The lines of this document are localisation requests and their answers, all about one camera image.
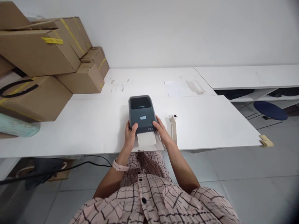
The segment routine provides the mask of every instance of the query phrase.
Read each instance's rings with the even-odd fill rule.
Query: stool seat
[[[272,103],[256,101],[253,103],[253,106],[258,112],[274,120],[285,121],[288,118],[287,113],[283,109]]]

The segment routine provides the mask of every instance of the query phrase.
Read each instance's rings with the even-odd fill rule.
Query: pink watch
[[[116,169],[116,171],[128,171],[128,166],[119,165],[116,163],[116,159],[113,161],[112,166]]]

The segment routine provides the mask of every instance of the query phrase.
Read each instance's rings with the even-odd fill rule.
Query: power cord
[[[84,157],[88,157],[88,156],[101,157],[101,158],[105,159],[110,164],[110,167],[112,167],[111,163],[105,157],[97,156],[97,155],[84,155]]]
[[[100,164],[97,164],[97,163],[94,163],[94,162],[91,162],[91,161],[86,161],[86,162],[83,162],[83,163],[80,163],[78,165],[75,165],[75,166],[72,166],[72,167],[69,167],[69,168],[65,168],[65,169],[53,170],[53,171],[44,172],[44,173],[35,174],[35,175],[27,175],[27,176],[24,176],[24,177],[16,177],[16,178],[13,178],[13,179],[2,180],[2,181],[0,181],[0,186],[15,183],[15,182],[22,181],[22,180],[27,180],[27,179],[30,179],[30,178],[40,177],[40,176],[43,176],[43,175],[55,174],[55,173],[63,172],[63,171],[66,171],[66,170],[72,170],[72,169],[77,168],[79,166],[82,166],[83,164],[86,164],[86,163],[90,163],[90,164],[95,165],[95,166],[112,167],[111,163],[106,158],[104,158],[102,156],[96,156],[96,155],[84,155],[84,156],[85,157],[88,157],[88,156],[101,157],[101,158],[105,159],[110,165],[109,166],[108,165],[100,165]]]

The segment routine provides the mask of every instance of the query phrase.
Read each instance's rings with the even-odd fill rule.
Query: light blue bottle
[[[35,124],[21,121],[0,113],[0,132],[22,137],[35,135],[40,128]]]

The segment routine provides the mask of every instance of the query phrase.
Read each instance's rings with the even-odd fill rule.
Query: person
[[[131,153],[138,124],[125,129],[125,143],[70,223],[240,223],[230,202],[201,187],[160,118],[153,122],[165,145],[178,186],[171,181],[161,152]]]

